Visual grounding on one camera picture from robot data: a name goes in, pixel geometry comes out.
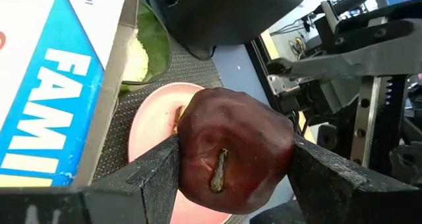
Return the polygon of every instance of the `black rubber mat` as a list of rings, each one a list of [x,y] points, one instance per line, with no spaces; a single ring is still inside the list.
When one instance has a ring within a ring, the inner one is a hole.
[[[175,40],[172,40],[172,52],[170,68],[163,78],[119,98],[119,105],[111,120],[93,182],[127,164],[127,144],[133,118],[140,104],[154,90],[171,82],[191,82],[206,88],[222,86],[212,60],[195,59]],[[209,55],[206,50],[195,50],[195,53],[202,57]]]

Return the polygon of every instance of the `red apple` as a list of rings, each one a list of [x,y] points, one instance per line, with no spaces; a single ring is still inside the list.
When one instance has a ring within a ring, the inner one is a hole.
[[[232,214],[267,203],[287,173],[293,125],[243,92],[195,94],[177,127],[179,189],[190,201]]]

